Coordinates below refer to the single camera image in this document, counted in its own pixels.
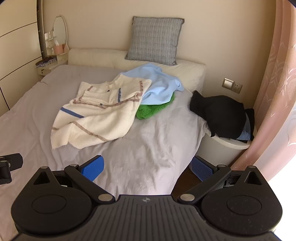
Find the green knit garment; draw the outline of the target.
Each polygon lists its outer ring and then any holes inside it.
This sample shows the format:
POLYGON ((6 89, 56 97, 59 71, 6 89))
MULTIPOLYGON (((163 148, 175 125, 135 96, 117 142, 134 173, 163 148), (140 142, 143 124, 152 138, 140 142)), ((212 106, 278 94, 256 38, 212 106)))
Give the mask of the green knit garment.
POLYGON ((160 105, 145 105, 141 104, 136 112, 135 117, 139 120, 146 120, 148 118, 151 118, 155 114, 159 113, 163 109, 165 109, 167 106, 169 106, 173 101, 175 100, 175 93, 172 94, 171 99, 167 103, 163 103, 160 105))

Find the blue garment in basket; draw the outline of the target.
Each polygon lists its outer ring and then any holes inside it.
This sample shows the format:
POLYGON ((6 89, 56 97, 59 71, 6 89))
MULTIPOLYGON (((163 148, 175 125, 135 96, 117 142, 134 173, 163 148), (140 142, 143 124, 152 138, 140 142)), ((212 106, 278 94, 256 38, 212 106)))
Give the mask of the blue garment in basket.
POLYGON ((248 115, 246 114, 246 122, 244 125, 244 128, 242 130, 241 135, 237 138, 238 141, 249 141, 251 139, 251 125, 248 118, 248 115))

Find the light blue garment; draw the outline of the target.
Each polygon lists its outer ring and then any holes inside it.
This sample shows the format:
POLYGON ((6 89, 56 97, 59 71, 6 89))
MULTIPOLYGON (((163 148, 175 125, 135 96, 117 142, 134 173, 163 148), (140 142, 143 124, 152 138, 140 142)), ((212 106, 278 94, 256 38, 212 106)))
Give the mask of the light blue garment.
POLYGON ((175 76, 163 73, 162 68, 152 63, 148 63, 127 72, 122 72, 124 76, 131 78, 150 79, 151 86, 142 97, 143 105, 161 105, 171 100, 175 91, 183 91, 184 87, 175 76))

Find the cream bed headboard cushion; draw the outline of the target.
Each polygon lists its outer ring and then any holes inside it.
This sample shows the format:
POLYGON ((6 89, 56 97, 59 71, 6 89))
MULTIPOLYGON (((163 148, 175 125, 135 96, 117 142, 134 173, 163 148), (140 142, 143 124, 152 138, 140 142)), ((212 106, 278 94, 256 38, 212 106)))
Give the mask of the cream bed headboard cushion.
MULTIPOLYGON (((120 70, 132 70, 147 61, 127 60, 126 51, 107 49, 71 49, 68 53, 68 64, 76 66, 109 67, 120 70)), ((202 92, 206 76, 206 65, 177 59, 176 65, 155 63, 164 73, 179 78, 182 85, 193 92, 202 92)))

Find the grey checked pillow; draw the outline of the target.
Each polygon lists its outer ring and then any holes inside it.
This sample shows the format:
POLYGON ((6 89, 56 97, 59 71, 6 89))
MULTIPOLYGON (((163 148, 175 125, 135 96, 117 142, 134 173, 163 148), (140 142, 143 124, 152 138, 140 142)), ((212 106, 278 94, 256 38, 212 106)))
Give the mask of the grey checked pillow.
POLYGON ((134 16, 127 60, 176 65, 179 36, 185 20, 134 16))

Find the black garment on basket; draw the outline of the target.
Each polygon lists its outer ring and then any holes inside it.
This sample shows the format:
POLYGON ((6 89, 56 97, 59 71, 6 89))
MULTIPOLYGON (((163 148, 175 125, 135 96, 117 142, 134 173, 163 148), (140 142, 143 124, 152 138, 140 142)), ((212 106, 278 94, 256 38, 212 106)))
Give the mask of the black garment on basket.
POLYGON ((247 114, 251 125, 250 140, 254 139, 254 109, 245 109, 241 102, 224 95, 203 97, 194 91, 189 108, 207 122, 211 137, 217 135, 233 140, 237 140, 241 135, 247 114))

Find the lavender bed sheet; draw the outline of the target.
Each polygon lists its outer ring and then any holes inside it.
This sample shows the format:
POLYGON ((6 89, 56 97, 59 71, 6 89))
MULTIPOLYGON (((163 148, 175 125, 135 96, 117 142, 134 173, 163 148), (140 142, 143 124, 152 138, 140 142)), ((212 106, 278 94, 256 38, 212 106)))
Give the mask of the lavender bed sheet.
POLYGON ((70 145, 51 148, 50 132, 58 110, 77 95, 81 82, 99 84, 118 74, 106 67, 62 65, 1 116, 1 155, 23 157, 11 183, 1 185, 1 240, 17 235, 11 205, 41 166, 62 170, 101 155, 105 166, 95 183, 113 196, 171 193, 207 129, 203 118, 189 110, 192 94, 187 90, 177 92, 173 103, 155 116, 135 120, 122 138, 81 150, 70 145))

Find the oval vanity mirror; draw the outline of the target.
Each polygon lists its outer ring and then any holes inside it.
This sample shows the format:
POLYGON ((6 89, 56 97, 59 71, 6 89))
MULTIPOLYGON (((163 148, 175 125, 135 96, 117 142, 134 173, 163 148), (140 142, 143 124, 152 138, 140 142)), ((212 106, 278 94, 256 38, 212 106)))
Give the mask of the oval vanity mirror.
POLYGON ((55 45, 63 45, 64 53, 67 52, 67 26, 62 15, 56 16, 53 24, 53 40, 55 45))

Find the white sliding wardrobe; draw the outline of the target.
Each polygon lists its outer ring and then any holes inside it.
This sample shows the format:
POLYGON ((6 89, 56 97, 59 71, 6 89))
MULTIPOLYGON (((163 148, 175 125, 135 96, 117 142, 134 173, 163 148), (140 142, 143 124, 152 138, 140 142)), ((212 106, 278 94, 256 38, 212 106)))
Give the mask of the white sliding wardrobe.
POLYGON ((38 81, 42 59, 37 1, 1 2, 1 114, 9 111, 38 81))

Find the white laundry basket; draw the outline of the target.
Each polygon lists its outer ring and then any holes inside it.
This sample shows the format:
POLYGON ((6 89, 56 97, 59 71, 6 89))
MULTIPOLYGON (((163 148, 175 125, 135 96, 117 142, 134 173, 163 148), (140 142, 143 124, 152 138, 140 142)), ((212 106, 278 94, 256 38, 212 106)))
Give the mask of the white laundry basket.
POLYGON ((210 130, 207 130, 201 140, 196 155, 214 166, 218 164, 228 166, 237 160, 249 148, 250 144, 251 141, 245 143, 229 138, 220 138, 217 135, 211 137, 210 130))

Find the pink patterned curtain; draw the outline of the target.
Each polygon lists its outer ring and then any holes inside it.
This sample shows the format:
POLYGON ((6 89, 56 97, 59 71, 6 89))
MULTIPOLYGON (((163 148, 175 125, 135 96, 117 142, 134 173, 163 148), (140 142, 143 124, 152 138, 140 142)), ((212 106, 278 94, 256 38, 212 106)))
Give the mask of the pink patterned curtain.
POLYGON ((257 133, 231 166, 254 165, 271 180, 295 156, 295 4, 276 1, 271 50, 255 104, 257 133))

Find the cream knit striped sweater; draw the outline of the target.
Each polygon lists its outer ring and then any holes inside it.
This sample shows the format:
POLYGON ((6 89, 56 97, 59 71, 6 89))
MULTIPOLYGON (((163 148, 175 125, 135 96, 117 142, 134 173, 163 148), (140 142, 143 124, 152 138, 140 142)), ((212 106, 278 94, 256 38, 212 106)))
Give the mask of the cream knit striped sweater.
POLYGON ((81 82, 77 96, 60 108, 51 130, 52 149, 77 149, 122 138, 133 124, 152 81, 120 74, 109 82, 81 82))

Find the wall switch and socket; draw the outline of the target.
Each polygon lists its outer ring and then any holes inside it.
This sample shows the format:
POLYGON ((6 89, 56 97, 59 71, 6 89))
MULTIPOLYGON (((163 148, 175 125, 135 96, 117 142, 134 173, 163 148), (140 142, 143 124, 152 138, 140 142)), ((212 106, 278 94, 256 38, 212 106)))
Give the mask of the wall switch and socket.
POLYGON ((230 80, 228 78, 223 79, 222 87, 229 89, 237 94, 241 92, 242 84, 239 84, 233 80, 230 80))

